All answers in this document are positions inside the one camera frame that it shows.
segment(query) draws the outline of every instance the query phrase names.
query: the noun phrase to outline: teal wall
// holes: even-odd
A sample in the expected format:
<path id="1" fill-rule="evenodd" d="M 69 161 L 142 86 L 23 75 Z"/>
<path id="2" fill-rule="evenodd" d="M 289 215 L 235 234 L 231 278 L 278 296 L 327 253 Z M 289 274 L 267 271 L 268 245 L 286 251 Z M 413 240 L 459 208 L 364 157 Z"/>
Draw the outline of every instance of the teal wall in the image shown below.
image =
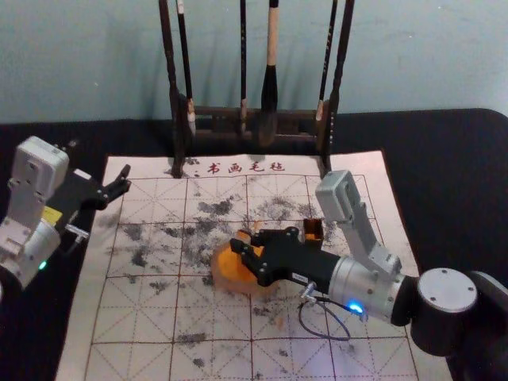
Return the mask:
<path id="1" fill-rule="evenodd" d="M 314 108 L 331 1 L 280 3 L 279 106 Z M 260 105 L 267 4 L 248 1 L 250 106 Z M 239 2 L 185 5 L 194 101 L 237 106 Z M 507 14 L 506 0 L 357 0 L 341 112 L 487 107 L 508 115 Z M 0 122 L 167 118 L 167 93 L 156 0 L 0 0 Z"/>

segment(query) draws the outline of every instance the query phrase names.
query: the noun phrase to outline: yellow label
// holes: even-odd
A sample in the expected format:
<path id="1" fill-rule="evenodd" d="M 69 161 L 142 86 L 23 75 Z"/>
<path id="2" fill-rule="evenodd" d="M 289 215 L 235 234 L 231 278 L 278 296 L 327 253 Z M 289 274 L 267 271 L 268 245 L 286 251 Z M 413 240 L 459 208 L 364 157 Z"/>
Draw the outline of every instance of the yellow label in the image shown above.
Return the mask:
<path id="1" fill-rule="evenodd" d="M 62 217 L 62 213 L 58 210 L 50 208 L 49 206 L 44 207 L 42 218 L 46 220 L 51 226 L 55 226 L 60 217 Z"/>

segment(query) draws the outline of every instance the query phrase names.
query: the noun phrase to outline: black table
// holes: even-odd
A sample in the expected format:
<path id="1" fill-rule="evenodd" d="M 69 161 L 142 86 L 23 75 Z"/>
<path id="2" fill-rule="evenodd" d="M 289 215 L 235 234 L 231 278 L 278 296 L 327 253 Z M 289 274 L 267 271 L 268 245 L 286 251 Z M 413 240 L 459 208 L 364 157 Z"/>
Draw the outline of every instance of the black table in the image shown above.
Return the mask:
<path id="1" fill-rule="evenodd" d="M 338 125 L 334 152 L 383 150 L 420 270 L 475 269 L 508 284 L 507 117 L 483 109 L 345 114 Z M 57 144 L 78 138 L 71 165 L 96 179 L 108 155 L 171 155 L 167 121 L 0 125 L 1 216 L 14 149 L 31 135 Z M 89 229 L 92 217 L 76 224 Z M 0 313 L 0 379 L 54 379 L 84 251 L 53 256 Z"/>

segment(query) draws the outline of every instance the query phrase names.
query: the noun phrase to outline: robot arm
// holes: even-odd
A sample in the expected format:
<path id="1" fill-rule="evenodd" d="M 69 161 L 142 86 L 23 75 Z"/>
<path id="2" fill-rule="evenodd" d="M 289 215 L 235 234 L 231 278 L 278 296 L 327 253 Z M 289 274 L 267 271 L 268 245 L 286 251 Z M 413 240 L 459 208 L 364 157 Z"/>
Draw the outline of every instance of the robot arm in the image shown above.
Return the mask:
<path id="1" fill-rule="evenodd" d="M 466 275 L 450 268 L 434 268 L 419 278 L 402 274 L 400 259 L 375 239 L 349 171 L 330 172 L 316 195 L 325 219 L 335 221 L 344 232 L 352 256 L 325 252 L 315 241 L 300 242 L 295 227 L 260 230 L 251 236 L 250 244 L 232 239 L 232 250 L 241 255 L 259 285 L 289 279 L 306 287 L 304 297 L 322 292 L 360 318 L 370 315 L 398 326 L 411 322 L 415 344 L 435 356 L 467 358 L 476 350 L 472 337 L 486 331 L 488 335 L 482 337 L 490 339 L 484 348 L 493 349 L 489 355 L 479 352 L 486 357 L 483 364 L 490 368 L 472 379 L 485 379 L 486 374 L 497 379 L 492 370 L 506 377 L 504 356 L 508 353 L 502 345 L 508 342 L 506 288 L 488 275 Z M 252 246 L 263 247 L 260 256 Z"/>
<path id="2" fill-rule="evenodd" d="M 17 147 L 10 203 L 0 224 L 0 301 L 30 284 L 66 231 L 76 234 L 77 243 L 88 238 L 72 225 L 80 210 L 103 210 L 129 190 L 128 165 L 103 187 L 87 173 L 69 170 L 66 151 L 37 137 Z"/>

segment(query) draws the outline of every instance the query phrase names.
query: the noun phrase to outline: blue led light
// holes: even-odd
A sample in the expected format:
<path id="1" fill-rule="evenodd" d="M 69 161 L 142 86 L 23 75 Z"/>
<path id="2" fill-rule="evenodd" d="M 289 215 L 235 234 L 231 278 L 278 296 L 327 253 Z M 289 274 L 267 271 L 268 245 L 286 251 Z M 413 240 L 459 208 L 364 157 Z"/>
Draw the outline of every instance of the blue led light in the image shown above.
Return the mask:
<path id="1" fill-rule="evenodd" d="M 348 304 L 349 310 L 352 312 L 356 312 L 357 314 L 362 314 L 364 312 L 364 309 L 361 307 L 360 304 L 351 302 Z"/>

